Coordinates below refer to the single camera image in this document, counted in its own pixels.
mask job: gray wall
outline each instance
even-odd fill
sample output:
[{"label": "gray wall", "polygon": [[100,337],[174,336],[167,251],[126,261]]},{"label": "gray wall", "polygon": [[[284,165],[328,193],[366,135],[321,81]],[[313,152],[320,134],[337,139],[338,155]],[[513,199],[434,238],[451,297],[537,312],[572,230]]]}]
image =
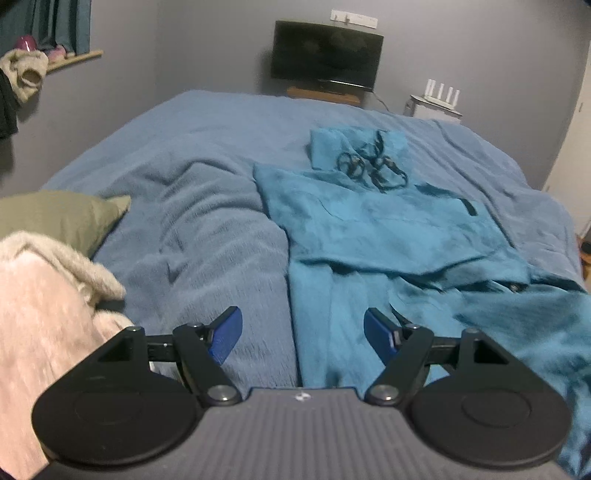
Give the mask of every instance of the gray wall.
[{"label": "gray wall", "polygon": [[[0,142],[0,196],[39,188],[184,90],[281,93],[285,84],[268,78],[275,20],[326,22],[332,8],[379,19],[385,42],[376,91],[392,111],[428,78],[461,88],[465,125],[541,187],[574,108],[591,31],[581,0],[95,0],[92,7],[92,48],[105,56],[46,78],[20,114],[20,132]],[[367,104],[381,108],[371,97]]]},{"label": "gray wall", "polygon": [[460,88],[464,124],[542,186],[582,79],[590,10],[581,0],[168,0],[159,100],[191,88],[277,93],[265,80],[275,20],[327,22],[332,8],[378,18],[376,91],[392,111],[428,78]]},{"label": "gray wall", "polygon": [[159,0],[95,0],[91,48],[101,59],[52,73],[0,142],[0,196],[38,189],[55,172],[155,105]]}]

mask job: television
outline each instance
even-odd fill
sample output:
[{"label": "television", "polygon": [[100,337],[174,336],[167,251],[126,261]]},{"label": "television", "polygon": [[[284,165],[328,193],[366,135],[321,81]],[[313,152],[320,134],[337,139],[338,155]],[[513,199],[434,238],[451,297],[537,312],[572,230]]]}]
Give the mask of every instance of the television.
[{"label": "television", "polygon": [[279,20],[271,77],[373,91],[384,37],[345,27]]}]

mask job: pink blanket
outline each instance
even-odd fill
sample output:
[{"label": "pink blanket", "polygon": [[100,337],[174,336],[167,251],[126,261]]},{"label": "pink blanket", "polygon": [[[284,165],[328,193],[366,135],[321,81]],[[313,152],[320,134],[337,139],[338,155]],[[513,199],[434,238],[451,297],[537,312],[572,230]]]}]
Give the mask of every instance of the pink blanket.
[{"label": "pink blanket", "polygon": [[121,329],[123,315],[95,311],[125,289],[102,265],[49,237],[0,241],[0,467],[17,480],[47,464],[31,426],[37,397]]}]

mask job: wooden tv stand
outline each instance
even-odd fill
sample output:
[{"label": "wooden tv stand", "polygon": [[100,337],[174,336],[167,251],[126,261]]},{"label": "wooden tv stand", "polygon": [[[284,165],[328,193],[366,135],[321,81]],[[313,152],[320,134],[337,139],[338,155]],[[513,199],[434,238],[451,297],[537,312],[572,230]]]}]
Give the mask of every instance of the wooden tv stand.
[{"label": "wooden tv stand", "polygon": [[291,98],[311,98],[332,103],[345,103],[347,105],[361,106],[361,100],[357,95],[350,93],[322,92],[318,90],[304,90],[298,87],[289,87],[287,95]]}]

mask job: teal curtain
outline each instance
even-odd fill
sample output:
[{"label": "teal curtain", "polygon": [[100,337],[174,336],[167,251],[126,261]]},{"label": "teal curtain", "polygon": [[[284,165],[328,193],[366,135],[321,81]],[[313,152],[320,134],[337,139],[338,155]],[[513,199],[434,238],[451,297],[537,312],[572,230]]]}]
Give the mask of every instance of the teal curtain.
[{"label": "teal curtain", "polygon": [[0,9],[0,55],[21,35],[35,37],[40,50],[64,45],[76,54],[90,51],[91,0],[6,0]]}]

